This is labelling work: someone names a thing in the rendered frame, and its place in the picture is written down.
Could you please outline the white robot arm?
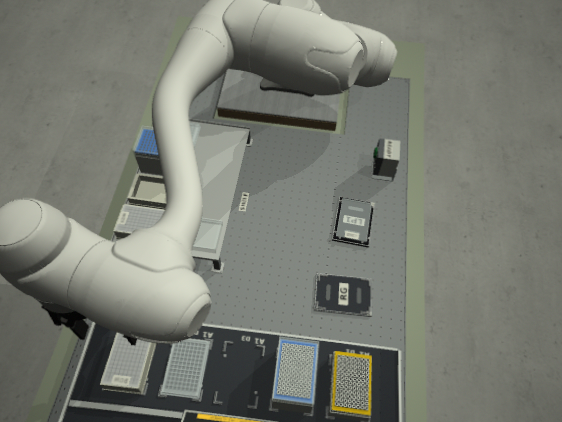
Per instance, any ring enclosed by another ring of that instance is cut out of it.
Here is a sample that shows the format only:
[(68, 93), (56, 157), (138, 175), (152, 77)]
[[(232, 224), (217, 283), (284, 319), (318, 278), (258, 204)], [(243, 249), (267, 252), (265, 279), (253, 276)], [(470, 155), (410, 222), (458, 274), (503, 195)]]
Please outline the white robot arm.
[(209, 0), (181, 36), (153, 96), (166, 191), (160, 220), (115, 243), (44, 202), (10, 201), (0, 208), (0, 274), (55, 313), (76, 311), (152, 343), (192, 337), (211, 299), (192, 257), (203, 198), (190, 106), (228, 69), (263, 77), (263, 91), (308, 97), (386, 82), (397, 56), (393, 42), (327, 17), (314, 0)]

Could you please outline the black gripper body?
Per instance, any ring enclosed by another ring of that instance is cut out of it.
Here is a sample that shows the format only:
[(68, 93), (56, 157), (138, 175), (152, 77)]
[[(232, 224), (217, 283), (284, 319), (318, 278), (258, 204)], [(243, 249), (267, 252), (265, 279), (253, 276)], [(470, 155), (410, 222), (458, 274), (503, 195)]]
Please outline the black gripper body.
[(67, 320), (71, 320), (71, 321), (78, 321), (78, 320), (83, 320), (86, 319), (85, 316), (79, 314), (78, 312), (74, 311), (71, 313), (58, 313), (61, 317), (63, 317), (64, 319)]

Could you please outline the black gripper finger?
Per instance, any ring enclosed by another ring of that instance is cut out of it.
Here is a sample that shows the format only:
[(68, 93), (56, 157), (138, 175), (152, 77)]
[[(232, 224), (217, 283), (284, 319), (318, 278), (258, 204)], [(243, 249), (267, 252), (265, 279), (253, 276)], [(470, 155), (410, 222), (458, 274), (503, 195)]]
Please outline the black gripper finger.
[(64, 325), (66, 324), (66, 327), (68, 327), (79, 339), (85, 340), (89, 326), (84, 320), (78, 320), (78, 321), (67, 320), (61, 317), (58, 313), (49, 311), (43, 305), (42, 308), (49, 313), (55, 325), (61, 326), (61, 324)]
[(123, 337), (126, 338), (131, 345), (136, 345), (137, 339), (134, 339), (134, 338), (131, 338), (131, 337), (128, 337), (128, 336), (125, 336), (125, 335), (123, 335)]

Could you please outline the yellow tip rack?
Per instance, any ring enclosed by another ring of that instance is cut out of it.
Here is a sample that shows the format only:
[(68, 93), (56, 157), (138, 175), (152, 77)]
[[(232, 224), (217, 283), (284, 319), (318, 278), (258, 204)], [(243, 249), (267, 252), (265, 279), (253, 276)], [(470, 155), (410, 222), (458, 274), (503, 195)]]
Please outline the yellow tip rack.
[(333, 363), (328, 416), (368, 422), (371, 418), (372, 356), (335, 351)]

